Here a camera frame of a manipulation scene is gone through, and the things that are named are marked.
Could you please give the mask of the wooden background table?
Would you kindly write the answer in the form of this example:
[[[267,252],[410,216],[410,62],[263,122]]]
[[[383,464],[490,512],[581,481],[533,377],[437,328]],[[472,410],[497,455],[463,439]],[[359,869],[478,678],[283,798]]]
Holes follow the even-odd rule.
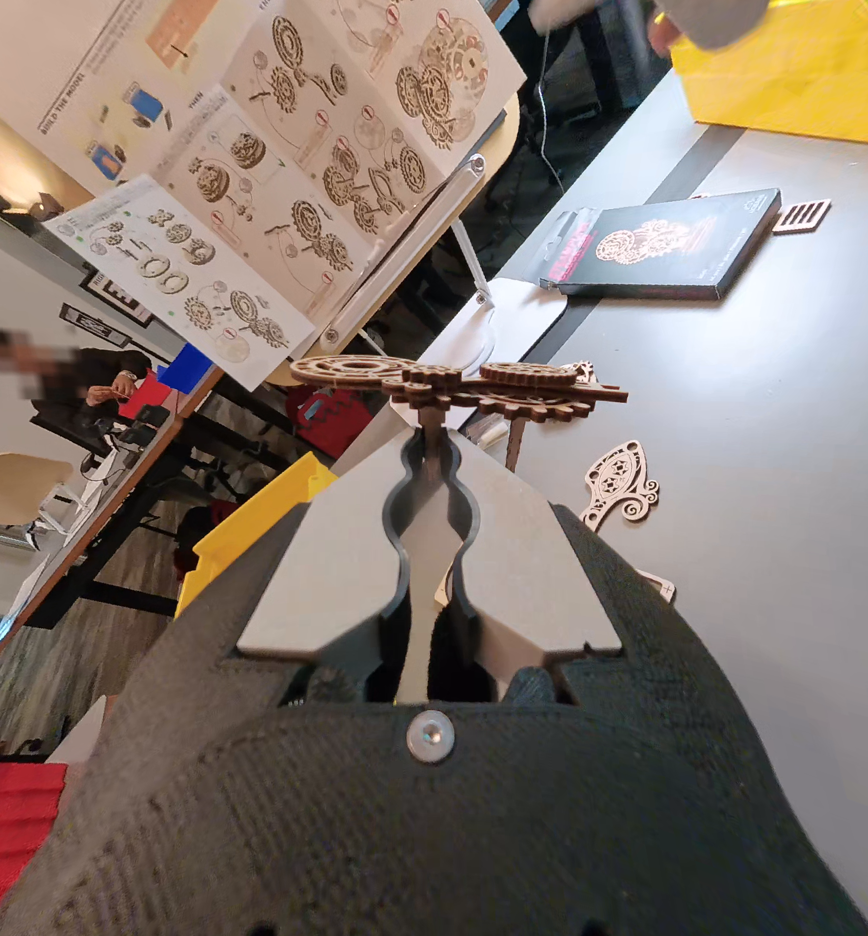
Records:
[[[212,366],[190,393],[172,393],[164,404],[169,416],[154,439],[99,496],[96,509],[77,532],[46,559],[16,609],[0,620],[0,655],[21,628],[53,629],[81,599],[167,618],[175,614],[178,604],[173,598],[97,578],[159,502],[163,486],[182,473],[187,457],[174,452],[172,445],[221,377],[222,370]]]

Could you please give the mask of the red box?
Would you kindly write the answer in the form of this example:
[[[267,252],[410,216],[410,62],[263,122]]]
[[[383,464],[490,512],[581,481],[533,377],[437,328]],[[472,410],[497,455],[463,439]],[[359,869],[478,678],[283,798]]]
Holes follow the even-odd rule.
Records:
[[[136,392],[124,404],[119,404],[118,420],[135,420],[146,406],[164,405],[172,390],[161,383],[154,370],[149,370],[143,381],[136,387]]]

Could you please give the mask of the blue box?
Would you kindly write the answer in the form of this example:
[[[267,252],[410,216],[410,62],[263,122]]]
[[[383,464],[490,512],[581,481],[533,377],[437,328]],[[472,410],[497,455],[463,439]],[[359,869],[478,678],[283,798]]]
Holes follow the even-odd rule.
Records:
[[[160,365],[157,380],[160,384],[182,393],[191,393],[207,375],[212,362],[194,345],[186,344],[180,349],[172,363]]]

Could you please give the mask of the ornate wooden paddle piece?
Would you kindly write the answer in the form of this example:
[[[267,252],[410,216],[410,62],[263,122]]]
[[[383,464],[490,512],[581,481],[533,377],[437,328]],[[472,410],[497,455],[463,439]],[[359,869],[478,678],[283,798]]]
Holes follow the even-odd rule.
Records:
[[[646,452],[636,439],[621,443],[594,462],[585,484],[590,501],[580,520],[595,533],[615,511],[629,523],[641,523],[660,501],[660,484],[650,476]]]

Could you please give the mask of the wooden gear assembly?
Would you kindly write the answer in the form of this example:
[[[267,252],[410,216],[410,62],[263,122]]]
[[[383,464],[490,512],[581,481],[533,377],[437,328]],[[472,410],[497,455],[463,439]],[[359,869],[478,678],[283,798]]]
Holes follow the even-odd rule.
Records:
[[[526,423],[569,423],[587,418],[599,402],[627,402],[627,391],[599,382],[583,388],[554,389],[548,377],[555,368],[525,362],[486,362],[475,376],[465,376],[462,369],[447,365],[342,355],[303,358],[291,365],[291,374],[301,384],[380,392],[391,403],[408,406],[423,431],[428,461],[440,454],[440,440],[446,435],[445,418],[451,409],[500,415],[511,425],[505,466],[514,472]]]

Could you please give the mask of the small slotted wooden piece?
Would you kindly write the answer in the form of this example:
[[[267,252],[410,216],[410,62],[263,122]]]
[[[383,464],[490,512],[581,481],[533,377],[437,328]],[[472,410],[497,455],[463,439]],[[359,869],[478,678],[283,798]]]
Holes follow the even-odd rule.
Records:
[[[812,233],[823,223],[831,206],[831,199],[821,198],[783,207],[771,233],[773,236]]]

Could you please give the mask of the white book stand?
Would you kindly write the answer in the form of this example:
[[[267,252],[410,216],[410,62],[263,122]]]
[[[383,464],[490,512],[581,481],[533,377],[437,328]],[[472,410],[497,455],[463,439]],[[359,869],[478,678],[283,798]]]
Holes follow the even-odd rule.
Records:
[[[342,310],[303,352],[303,357],[341,353],[370,319],[407,284],[421,260],[440,237],[452,232],[474,278],[474,291],[422,360],[462,368],[475,374],[489,359],[523,359],[562,317],[567,298],[516,278],[487,276],[464,227],[464,209],[492,181],[512,155],[519,128],[519,103],[513,94],[504,118],[481,138],[480,145],[460,169],[440,187],[414,216],[400,240],[380,254],[378,264],[359,284]]]

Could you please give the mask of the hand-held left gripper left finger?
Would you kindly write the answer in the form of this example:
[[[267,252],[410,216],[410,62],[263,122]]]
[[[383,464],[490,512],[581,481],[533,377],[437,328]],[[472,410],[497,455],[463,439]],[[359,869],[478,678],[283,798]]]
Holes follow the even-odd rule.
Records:
[[[238,639],[246,657],[339,669],[395,696],[412,627],[409,556],[424,435],[406,430],[308,504]]]

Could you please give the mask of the black framed wall picture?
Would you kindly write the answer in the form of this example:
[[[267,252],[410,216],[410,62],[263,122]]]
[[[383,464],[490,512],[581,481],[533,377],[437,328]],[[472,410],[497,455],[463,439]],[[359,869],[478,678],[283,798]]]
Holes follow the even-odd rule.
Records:
[[[80,287],[91,297],[99,299],[106,306],[135,322],[143,330],[149,327],[154,318],[143,304],[103,273],[95,270],[87,272]]]
[[[127,334],[113,328],[100,318],[67,303],[61,306],[59,318],[78,330],[99,338],[115,348],[123,349],[131,343],[131,338]]]

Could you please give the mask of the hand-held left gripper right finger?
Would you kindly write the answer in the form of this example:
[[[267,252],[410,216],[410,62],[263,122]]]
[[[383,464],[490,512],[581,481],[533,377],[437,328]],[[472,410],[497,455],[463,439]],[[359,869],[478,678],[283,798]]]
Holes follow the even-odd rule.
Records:
[[[577,547],[534,488],[449,430],[441,475],[460,548],[432,633],[433,696],[495,696],[525,668],[623,644]]]

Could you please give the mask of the paper instruction sheet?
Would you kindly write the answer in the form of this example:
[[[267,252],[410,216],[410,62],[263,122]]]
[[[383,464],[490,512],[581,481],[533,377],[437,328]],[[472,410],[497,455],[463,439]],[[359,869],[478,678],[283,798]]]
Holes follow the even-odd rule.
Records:
[[[254,390],[356,311],[523,79],[483,2],[264,2],[147,171],[45,228]]]

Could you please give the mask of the grey desk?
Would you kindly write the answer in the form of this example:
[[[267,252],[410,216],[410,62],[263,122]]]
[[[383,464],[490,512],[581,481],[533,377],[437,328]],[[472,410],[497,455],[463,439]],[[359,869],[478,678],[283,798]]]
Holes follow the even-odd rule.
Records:
[[[831,207],[767,240],[723,302],[575,305],[535,346],[629,399],[529,427],[518,471],[578,513],[592,462],[642,443],[660,501],[602,536],[674,583],[868,918],[868,145],[697,124],[670,73],[500,274],[570,210],[773,186]]]

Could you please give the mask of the beige chair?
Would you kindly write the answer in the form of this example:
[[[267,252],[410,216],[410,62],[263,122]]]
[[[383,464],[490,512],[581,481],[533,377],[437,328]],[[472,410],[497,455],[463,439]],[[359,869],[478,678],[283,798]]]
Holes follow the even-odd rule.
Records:
[[[36,532],[45,528],[66,537],[68,530],[47,509],[58,496],[81,504],[69,483],[76,473],[69,462],[20,453],[0,453],[0,535],[7,529],[21,531],[33,549]]]

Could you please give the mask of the red knitted cloth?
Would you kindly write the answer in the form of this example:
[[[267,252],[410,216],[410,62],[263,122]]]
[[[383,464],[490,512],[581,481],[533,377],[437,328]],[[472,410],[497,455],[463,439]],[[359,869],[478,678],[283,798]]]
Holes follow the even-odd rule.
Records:
[[[0,761],[0,902],[48,837],[67,766]]]

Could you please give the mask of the black puzzle box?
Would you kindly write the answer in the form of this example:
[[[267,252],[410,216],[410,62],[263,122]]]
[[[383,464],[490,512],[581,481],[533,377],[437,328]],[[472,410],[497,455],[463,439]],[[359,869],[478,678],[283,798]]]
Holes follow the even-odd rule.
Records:
[[[526,280],[582,298],[718,301],[768,237],[778,188],[557,217]]]

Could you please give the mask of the red bag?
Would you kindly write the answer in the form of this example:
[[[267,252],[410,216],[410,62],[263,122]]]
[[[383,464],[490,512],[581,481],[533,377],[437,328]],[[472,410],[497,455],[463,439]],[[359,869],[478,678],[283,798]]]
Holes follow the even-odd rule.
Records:
[[[337,460],[370,425],[372,414],[357,390],[288,388],[285,410],[296,435]]]

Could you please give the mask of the yellow plastic bin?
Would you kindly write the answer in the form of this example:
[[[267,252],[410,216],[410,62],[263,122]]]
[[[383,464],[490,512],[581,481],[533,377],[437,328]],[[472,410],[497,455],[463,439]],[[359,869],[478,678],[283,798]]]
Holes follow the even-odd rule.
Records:
[[[308,453],[242,504],[215,499],[193,508],[178,530],[175,616],[292,508],[310,502],[335,480],[335,474]]]
[[[868,1],[773,1],[743,39],[672,50],[693,119],[868,143]]]

